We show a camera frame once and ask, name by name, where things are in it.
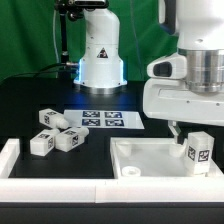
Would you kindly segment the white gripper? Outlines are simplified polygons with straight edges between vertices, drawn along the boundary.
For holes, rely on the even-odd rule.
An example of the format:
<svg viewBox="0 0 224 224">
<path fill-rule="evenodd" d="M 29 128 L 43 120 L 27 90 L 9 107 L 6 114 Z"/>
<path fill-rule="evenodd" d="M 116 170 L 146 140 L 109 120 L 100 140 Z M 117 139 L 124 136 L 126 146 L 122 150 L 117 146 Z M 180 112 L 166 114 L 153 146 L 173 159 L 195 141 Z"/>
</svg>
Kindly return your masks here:
<svg viewBox="0 0 224 224">
<path fill-rule="evenodd" d="M 224 126 L 224 91 L 194 93 L 180 80 L 151 78 L 144 86 L 143 111 L 149 118 L 168 120 L 174 142 L 182 144 L 177 121 Z"/>
</svg>

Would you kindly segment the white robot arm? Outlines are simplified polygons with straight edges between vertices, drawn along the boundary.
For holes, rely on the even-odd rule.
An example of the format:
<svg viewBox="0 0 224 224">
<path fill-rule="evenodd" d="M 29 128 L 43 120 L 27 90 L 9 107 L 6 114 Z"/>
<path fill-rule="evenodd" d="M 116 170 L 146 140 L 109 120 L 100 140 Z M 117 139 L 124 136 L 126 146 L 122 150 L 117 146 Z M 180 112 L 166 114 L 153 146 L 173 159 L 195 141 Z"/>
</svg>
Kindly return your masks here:
<svg viewBox="0 0 224 224">
<path fill-rule="evenodd" d="M 157 0 L 151 63 L 143 90 L 149 118 L 224 126 L 224 0 Z M 86 50 L 74 82 L 92 91 L 124 85 L 118 26 L 108 10 L 86 9 Z"/>
</svg>

